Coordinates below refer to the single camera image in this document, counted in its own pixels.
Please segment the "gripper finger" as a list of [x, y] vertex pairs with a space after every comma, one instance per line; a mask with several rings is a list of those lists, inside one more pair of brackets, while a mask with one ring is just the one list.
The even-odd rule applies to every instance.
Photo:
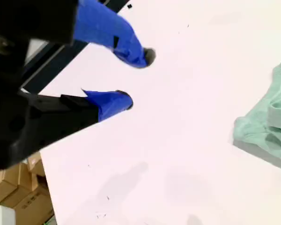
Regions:
[[146, 68], [155, 58], [152, 48], [141, 45], [130, 23], [97, 0], [80, 0], [74, 40], [104, 46], [134, 68]]
[[131, 96], [120, 90], [84, 93], [85, 97], [30, 95], [25, 150], [40, 150], [133, 106]]

